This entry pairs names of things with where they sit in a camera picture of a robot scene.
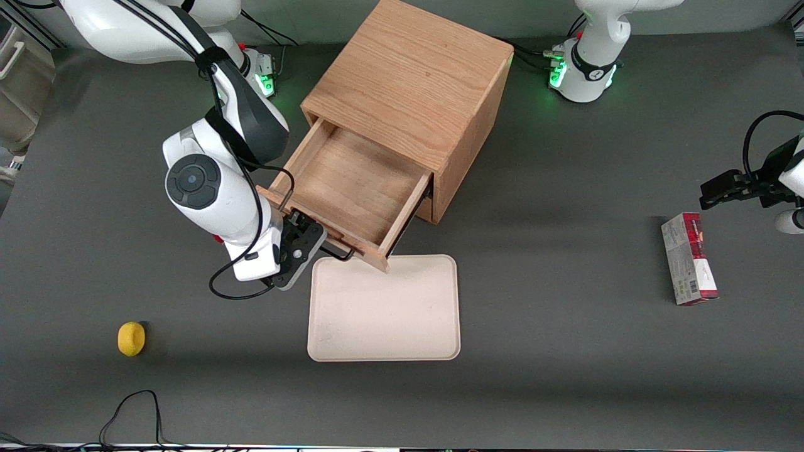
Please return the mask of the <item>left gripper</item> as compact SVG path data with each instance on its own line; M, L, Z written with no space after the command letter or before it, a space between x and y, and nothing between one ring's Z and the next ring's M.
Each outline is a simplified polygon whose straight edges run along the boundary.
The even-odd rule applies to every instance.
M744 171L749 178L749 189L744 189L746 177L738 169L730 169L701 184L700 208L704 211L731 202L759 197L764 208L779 203L793 203L773 220L782 234L798 235L803 232L803 137L799 135L771 151L760 169L752 171L747 146L744 147Z

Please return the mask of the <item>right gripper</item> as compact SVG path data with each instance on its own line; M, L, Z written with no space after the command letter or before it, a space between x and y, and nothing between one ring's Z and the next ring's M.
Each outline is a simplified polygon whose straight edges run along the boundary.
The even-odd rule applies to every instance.
M262 281L279 290L290 289L307 268L313 255L327 239L327 230L302 212L284 217L271 212L263 232L251 251L241 257L251 240L224 241L235 261L233 270L240 281Z

